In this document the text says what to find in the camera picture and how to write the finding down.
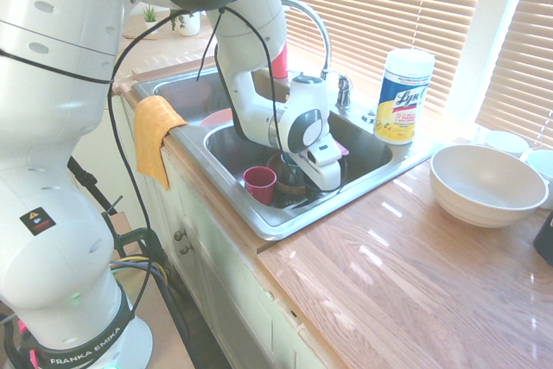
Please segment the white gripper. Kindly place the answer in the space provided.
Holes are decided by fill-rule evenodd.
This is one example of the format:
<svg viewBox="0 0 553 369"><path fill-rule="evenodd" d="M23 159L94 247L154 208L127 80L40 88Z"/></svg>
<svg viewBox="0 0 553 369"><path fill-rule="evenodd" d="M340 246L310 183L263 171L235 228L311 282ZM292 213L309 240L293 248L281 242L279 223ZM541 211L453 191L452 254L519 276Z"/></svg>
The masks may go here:
<svg viewBox="0 0 553 369"><path fill-rule="evenodd" d="M326 135L296 155L296 163L303 173L322 191L331 191L340 185L341 150L332 135Z"/></svg>

